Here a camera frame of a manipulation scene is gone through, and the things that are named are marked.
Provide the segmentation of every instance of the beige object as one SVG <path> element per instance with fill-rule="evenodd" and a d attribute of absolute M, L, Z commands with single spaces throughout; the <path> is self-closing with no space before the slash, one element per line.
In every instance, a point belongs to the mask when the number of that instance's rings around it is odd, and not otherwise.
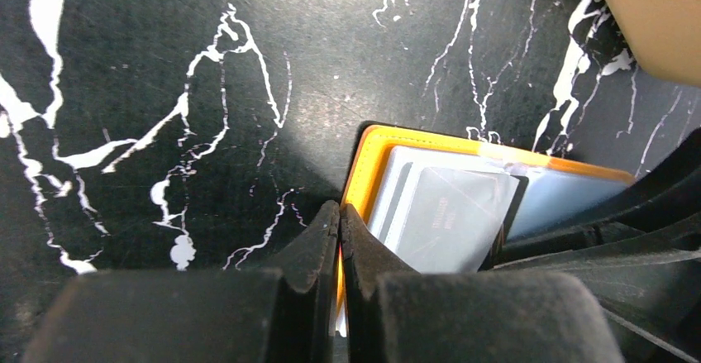
<path fill-rule="evenodd" d="M 701 0 L 606 0 L 640 66 L 701 86 Z"/>

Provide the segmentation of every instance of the yellow edge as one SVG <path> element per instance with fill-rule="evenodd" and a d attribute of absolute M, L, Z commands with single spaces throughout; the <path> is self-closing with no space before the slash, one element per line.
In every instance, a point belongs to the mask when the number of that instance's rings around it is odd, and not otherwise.
<path fill-rule="evenodd" d="M 346 190 L 341 200 L 342 207 L 347 203 L 353 204 L 366 223 L 370 219 L 370 211 L 377 196 L 389 154 L 395 146 L 411 146 L 414 148 L 479 155 L 510 163 L 523 163 L 572 174 L 614 179 L 627 184 L 632 184 L 635 180 L 635 177 L 625 171 L 587 165 L 573 160 L 552 158 L 528 150 L 519 150 L 508 146 L 497 146 L 495 144 L 401 127 L 370 126 L 365 129 L 363 136 L 360 138 L 358 151 L 355 153 L 350 176 L 346 182 Z M 346 291 L 342 260 L 338 260 L 337 290 L 337 312 L 340 312 Z"/>

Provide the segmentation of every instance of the marble countertop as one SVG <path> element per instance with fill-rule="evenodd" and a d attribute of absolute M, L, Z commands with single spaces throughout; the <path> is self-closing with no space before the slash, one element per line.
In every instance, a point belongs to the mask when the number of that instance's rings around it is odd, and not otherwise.
<path fill-rule="evenodd" d="M 701 124 L 604 0 L 2 0 L 0 33 L 8 360 L 76 273 L 278 251 L 364 122 L 637 177 Z"/>

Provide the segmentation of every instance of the orange edge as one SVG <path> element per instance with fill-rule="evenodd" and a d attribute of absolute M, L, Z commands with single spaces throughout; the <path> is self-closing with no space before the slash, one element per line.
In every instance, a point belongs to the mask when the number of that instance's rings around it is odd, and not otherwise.
<path fill-rule="evenodd" d="M 414 148 L 479 155 L 508 163 L 523 163 L 530 166 L 546 167 L 567 173 L 613 179 L 627 184 L 632 184 L 635 181 L 635 177 L 625 171 L 588 165 L 573 160 L 552 158 L 528 150 L 497 146 L 453 136 L 443 136 L 426 131 L 373 125 L 367 127 L 360 138 L 358 150 L 350 168 L 350 176 L 346 182 L 346 190 L 343 192 L 343 199 L 341 200 L 342 208 L 347 203 L 353 204 L 365 222 L 368 222 L 370 219 L 370 209 L 381 184 L 380 181 L 387 166 L 389 154 L 395 146 L 411 146 Z M 343 259 L 338 260 L 336 313 L 341 311 L 341 305 L 346 297 L 342 261 Z"/>

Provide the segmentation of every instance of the hole in black part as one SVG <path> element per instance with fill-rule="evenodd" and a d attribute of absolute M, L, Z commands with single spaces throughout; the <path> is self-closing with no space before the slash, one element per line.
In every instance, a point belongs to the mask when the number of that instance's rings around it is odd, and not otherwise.
<path fill-rule="evenodd" d="M 677 250 L 696 251 L 701 248 L 701 233 L 690 233 L 672 241 L 672 247 Z"/>

